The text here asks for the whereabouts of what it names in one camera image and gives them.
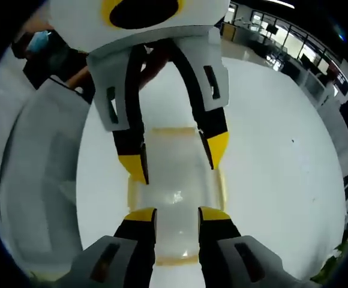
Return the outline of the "person's left hand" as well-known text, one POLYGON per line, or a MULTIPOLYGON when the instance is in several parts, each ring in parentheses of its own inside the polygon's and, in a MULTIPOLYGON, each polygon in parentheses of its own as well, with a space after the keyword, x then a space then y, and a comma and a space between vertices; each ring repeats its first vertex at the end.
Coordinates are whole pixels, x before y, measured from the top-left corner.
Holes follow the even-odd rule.
POLYGON ((145 58, 145 67, 140 72, 139 89, 144 88, 171 61, 172 54, 165 42, 152 43, 151 52, 145 58))

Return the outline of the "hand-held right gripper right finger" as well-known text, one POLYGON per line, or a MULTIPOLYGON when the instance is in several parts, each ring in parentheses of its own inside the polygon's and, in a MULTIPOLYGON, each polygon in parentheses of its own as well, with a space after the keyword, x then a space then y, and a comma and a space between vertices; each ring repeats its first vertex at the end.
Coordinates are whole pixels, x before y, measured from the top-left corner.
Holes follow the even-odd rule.
POLYGON ((199 262, 206 287, 283 287, 281 259, 251 236, 242 236, 225 212, 201 206, 199 262))

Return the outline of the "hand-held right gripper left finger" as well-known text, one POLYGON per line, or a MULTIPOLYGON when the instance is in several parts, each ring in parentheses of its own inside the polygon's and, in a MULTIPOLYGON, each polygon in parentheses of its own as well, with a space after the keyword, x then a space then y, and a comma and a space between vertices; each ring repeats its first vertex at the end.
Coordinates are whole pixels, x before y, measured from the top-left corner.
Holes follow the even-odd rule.
POLYGON ((155 263, 157 209, 126 215, 112 236, 103 236, 74 260, 71 287, 149 287, 155 263))

